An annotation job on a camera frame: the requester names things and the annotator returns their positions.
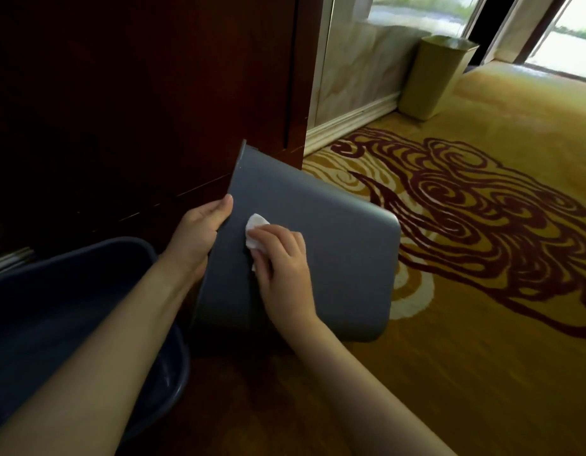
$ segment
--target person's left arm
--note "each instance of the person's left arm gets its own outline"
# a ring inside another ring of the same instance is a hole
[[[158,261],[56,373],[0,428],[0,456],[115,453],[177,311],[204,274],[233,199],[185,214]]]

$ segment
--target hand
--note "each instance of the hand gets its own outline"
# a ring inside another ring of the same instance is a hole
[[[286,340],[303,334],[318,321],[303,236],[272,224],[249,230],[249,236],[267,251],[251,250],[267,315]]]
[[[169,262],[184,276],[191,276],[196,283],[206,270],[208,252],[215,243],[217,230],[233,207],[234,200],[228,194],[185,213],[160,259]]]

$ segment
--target person's right arm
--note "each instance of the person's right arm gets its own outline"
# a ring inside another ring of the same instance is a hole
[[[267,251],[267,255],[251,252],[270,320],[316,375],[358,452],[454,455],[319,320],[301,234],[265,225],[252,229],[249,235]]]

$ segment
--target white cloth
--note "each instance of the white cloth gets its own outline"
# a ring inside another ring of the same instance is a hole
[[[260,225],[267,225],[267,222],[262,216],[258,214],[253,214],[249,220],[247,221],[247,226],[244,228],[244,234],[247,236],[247,248],[249,249],[258,249],[263,253],[266,253],[266,249],[263,247],[261,243],[257,240],[249,237],[249,230],[254,229],[255,227],[259,227]]]

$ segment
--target forearm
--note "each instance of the forearm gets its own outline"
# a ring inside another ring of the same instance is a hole
[[[113,454],[190,285],[168,262],[154,264],[0,428],[0,456]]]
[[[318,378],[361,454],[453,452],[381,384],[319,320],[287,341]]]

